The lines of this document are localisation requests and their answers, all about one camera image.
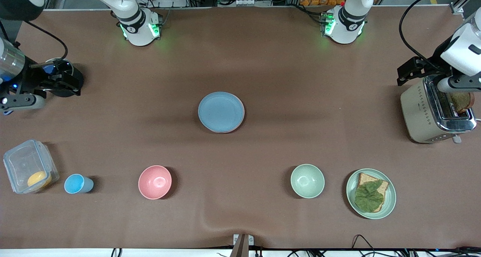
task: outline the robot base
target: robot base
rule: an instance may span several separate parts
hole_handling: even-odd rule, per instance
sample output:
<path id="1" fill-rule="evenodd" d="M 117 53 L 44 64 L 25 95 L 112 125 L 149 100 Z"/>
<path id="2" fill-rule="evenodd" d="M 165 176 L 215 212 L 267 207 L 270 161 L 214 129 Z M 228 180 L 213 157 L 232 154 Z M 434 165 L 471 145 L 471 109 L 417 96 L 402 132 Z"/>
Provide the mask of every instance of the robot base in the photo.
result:
<path id="1" fill-rule="evenodd" d="M 159 15 L 156 12 L 152 12 L 147 8 L 142 8 L 142 11 L 145 13 L 148 21 L 145 21 L 137 33 L 129 33 L 129 31 L 125 31 L 124 28 L 122 28 L 122 31 L 124 31 L 124 37 L 130 41 L 132 45 L 138 47 L 147 46 L 152 43 L 153 40 L 160 39 L 160 32 L 162 29 L 162 17 L 159 18 Z"/>
<path id="2" fill-rule="evenodd" d="M 327 11 L 327 14 L 332 15 L 333 18 L 330 24 L 321 25 L 321 34 L 332 38 L 332 40 L 337 43 L 350 44 L 354 42 L 359 35 L 361 35 L 365 22 L 358 27 L 351 27 L 354 28 L 354 30 L 349 31 L 347 27 L 344 26 L 339 20 L 339 10 L 341 8 L 342 7 L 340 5 L 336 5 L 334 8 Z"/>

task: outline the bread slice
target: bread slice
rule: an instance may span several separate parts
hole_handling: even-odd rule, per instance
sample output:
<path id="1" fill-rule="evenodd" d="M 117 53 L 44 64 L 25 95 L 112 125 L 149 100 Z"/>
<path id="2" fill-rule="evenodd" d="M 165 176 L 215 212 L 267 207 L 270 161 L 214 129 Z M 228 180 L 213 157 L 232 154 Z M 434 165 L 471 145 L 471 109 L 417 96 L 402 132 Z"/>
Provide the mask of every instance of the bread slice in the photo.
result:
<path id="1" fill-rule="evenodd" d="M 464 113 L 474 105 L 474 93 L 472 92 L 451 93 L 451 99 L 458 113 Z"/>
<path id="2" fill-rule="evenodd" d="M 371 175 L 368 175 L 362 172 L 359 174 L 359 183 L 357 184 L 357 187 L 367 182 L 372 182 L 377 180 L 379 180 L 379 178 L 372 177 Z M 383 195 L 384 201 L 386 200 L 386 190 L 388 189 L 388 185 L 389 185 L 389 182 L 383 181 L 383 183 L 378 188 L 378 192 Z M 383 207 L 384 201 L 382 204 L 379 205 L 379 207 L 376 210 L 373 211 L 373 213 L 377 213 L 381 211 L 381 207 Z"/>

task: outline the sandwich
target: sandwich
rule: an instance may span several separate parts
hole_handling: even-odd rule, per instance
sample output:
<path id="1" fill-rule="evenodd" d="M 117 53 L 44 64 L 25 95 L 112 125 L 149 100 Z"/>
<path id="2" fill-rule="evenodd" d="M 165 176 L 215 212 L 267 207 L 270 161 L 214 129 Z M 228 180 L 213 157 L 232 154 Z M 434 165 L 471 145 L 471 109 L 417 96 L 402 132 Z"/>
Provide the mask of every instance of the sandwich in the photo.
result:
<path id="1" fill-rule="evenodd" d="M 383 207 L 388 185 L 387 181 L 360 173 L 354 204 L 364 212 L 379 212 Z"/>

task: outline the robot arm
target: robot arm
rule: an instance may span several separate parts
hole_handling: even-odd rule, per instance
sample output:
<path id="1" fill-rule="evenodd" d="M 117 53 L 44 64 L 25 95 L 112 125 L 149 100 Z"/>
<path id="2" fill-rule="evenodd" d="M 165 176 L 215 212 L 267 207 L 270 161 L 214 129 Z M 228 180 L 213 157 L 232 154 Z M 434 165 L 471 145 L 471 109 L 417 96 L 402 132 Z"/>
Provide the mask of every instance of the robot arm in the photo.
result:
<path id="1" fill-rule="evenodd" d="M 135 0 L 101 0 L 119 19 L 124 36 L 135 46 L 146 46 L 160 38 L 161 21 L 156 12 L 140 8 Z"/>
<path id="2" fill-rule="evenodd" d="M 344 6 L 337 5 L 328 11 L 333 18 L 323 31 L 325 35 L 341 44 L 349 44 L 361 34 L 364 19 L 374 0 L 346 0 Z"/>
<path id="3" fill-rule="evenodd" d="M 481 91 L 481 8 L 436 48 L 428 60 L 413 57 L 398 70 L 398 86 L 418 77 L 438 76 L 441 92 Z"/>
<path id="4" fill-rule="evenodd" d="M 44 5 L 45 0 L 0 0 L 0 18 L 28 22 L 41 14 Z M 83 75 L 69 61 L 54 58 L 39 65 L 18 46 L 0 38 L 0 110 L 4 115 L 42 108 L 46 91 L 60 97 L 80 95 Z"/>

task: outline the container lid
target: container lid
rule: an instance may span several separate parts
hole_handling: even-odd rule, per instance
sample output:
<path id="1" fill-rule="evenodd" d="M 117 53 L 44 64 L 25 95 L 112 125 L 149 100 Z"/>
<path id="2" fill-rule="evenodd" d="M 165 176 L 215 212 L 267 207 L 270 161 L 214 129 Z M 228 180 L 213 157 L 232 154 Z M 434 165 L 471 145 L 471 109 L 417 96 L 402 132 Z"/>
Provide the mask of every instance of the container lid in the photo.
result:
<path id="1" fill-rule="evenodd" d="M 52 179 L 52 159 L 46 147 L 29 139 L 3 155 L 12 189 L 18 194 L 35 191 Z"/>

